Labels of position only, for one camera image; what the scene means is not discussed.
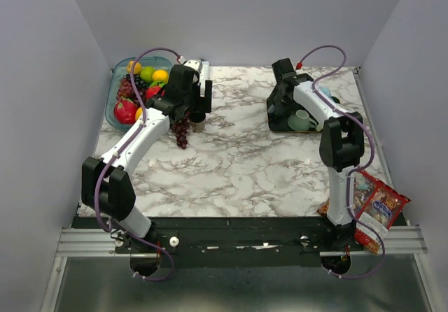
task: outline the mug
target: mug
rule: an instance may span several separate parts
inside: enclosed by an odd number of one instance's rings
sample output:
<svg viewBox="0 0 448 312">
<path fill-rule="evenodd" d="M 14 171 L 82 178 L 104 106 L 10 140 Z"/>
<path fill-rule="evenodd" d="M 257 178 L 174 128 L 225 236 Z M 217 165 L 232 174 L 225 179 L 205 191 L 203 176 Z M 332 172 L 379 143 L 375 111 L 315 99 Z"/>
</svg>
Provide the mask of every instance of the mug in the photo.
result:
<svg viewBox="0 0 448 312">
<path fill-rule="evenodd" d="M 203 132 L 205 129 L 205 113 L 191 113 L 188 116 L 193 132 Z"/>
<path fill-rule="evenodd" d="M 317 122 L 310 118 L 306 111 L 296 111 L 295 115 L 288 118 L 289 127 L 296 132 L 307 132 L 310 128 L 316 128 Z"/>
</svg>

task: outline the grapes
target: grapes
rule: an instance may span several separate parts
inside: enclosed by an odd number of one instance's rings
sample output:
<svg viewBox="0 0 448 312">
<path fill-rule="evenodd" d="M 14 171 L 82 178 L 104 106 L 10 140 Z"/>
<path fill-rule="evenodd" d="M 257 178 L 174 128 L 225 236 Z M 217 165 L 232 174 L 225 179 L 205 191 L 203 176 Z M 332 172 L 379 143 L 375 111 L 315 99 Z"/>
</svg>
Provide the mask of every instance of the grapes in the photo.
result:
<svg viewBox="0 0 448 312">
<path fill-rule="evenodd" d="M 146 90 L 148 89 L 148 85 L 140 78 L 138 74 L 134 76 L 135 87 L 139 92 L 141 100 L 143 103 L 146 102 Z M 131 99 L 137 106 L 140 106 L 139 100 L 135 95 L 134 90 L 132 89 L 131 84 L 131 75 L 126 74 L 120 80 L 120 88 L 118 88 L 117 92 L 117 100 L 120 99 Z"/>
<path fill-rule="evenodd" d="M 182 119 L 177 121 L 172 127 L 171 130 L 176 135 L 176 144 L 178 147 L 182 149 L 187 148 L 187 128 L 188 128 L 188 115 L 185 115 Z"/>
</svg>

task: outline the gray wall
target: gray wall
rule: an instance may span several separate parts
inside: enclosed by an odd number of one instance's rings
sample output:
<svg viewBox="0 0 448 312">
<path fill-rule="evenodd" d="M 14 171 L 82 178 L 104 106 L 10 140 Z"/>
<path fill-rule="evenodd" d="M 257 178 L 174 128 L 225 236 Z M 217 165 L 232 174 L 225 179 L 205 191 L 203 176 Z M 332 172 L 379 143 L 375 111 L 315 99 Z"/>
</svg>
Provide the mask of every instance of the gray wall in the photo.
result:
<svg viewBox="0 0 448 312">
<path fill-rule="evenodd" d="M 360 73 L 395 188 L 448 304 L 448 0 L 400 0 Z"/>
<path fill-rule="evenodd" d="M 111 66 L 167 46 L 215 65 L 298 61 L 324 43 L 360 65 L 398 0 L 76 0 Z M 334 65 L 337 52 L 308 64 Z"/>
<path fill-rule="evenodd" d="M 0 0 L 0 311 L 38 311 L 110 69 L 74 0 Z"/>
</svg>

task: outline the chip bag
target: chip bag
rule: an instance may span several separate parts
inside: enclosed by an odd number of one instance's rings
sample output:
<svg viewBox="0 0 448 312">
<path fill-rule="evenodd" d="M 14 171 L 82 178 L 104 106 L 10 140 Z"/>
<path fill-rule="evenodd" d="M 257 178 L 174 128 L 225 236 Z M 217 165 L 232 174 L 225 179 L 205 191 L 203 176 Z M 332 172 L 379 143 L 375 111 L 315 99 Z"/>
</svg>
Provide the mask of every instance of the chip bag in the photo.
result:
<svg viewBox="0 0 448 312">
<path fill-rule="evenodd" d="M 367 172 L 356 172 L 353 213 L 360 222 L 373 228 L 382 239 L 387 235 L 401 210 L 409 201 L 407 197 L 398 194 L 394 189 Z M 317 212 L 326 216 L 327 210 L 328 201 Z M 370 229 L 357 224 L 355 240 L 371 253 L 378 253 L 379 240 Z"/>
</svg>

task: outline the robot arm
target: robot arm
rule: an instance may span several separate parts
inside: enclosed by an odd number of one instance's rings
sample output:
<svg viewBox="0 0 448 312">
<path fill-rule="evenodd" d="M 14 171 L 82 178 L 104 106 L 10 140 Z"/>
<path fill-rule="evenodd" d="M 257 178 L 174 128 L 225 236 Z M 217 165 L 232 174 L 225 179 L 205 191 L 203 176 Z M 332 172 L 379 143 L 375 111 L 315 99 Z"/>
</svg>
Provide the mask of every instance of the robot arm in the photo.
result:
<svg viewBox="0 0 448 312">
<path fill-rule="evenodd" d="M 100 159 L 87 158 L 82 167 L 82 202 L 95 208 L 95 185 L 101 171 L 117 149 L 121 148 L 143 123 L 144 128 L 122 150 L 101 181 L 99 207 L 103 214 L 147 241 L 155 238 L 155 227 L 135 206 L 135 193 L 130 175 L 149 148 L 164 135 L 172 124 L 185 116 L 187 112 L 196 114 L 211 111 L 211 81 L 205 80 L 202 62 L 190 60 L 185 65 L 174 65 L 168 83 L 164 86 L 164 96 L 155 95 L 146 102 L 146 120 L 141 116 L 123 138 Z"/>
<path fill-rule="evenodd" d="M 319 152 L 330 177 L 327 216 L 336 227 L 347 225 L 352 221 L 347 211 L 347 193 L 352 203 L 354 188 L 353 175 L 350 178 L 347 176 L 353 166 L 359 165 L 364 155 L 363 130 L 349 118 L 333 111 L 335 102 L 325 95 L 324 102 L 312 89 L 314 79 L 305 73 L 297 74 L 288 58 L 273 63 L 272 69 L 276 86 L 267 100 L 268 113 L 288 117 L 300 106 L 316 119 L 316 131 L 322 131 Z M 340 106 L 337 109 L 347 113 Z M 350 115 L 363 121 L 359 113 Z"/>
</svg>

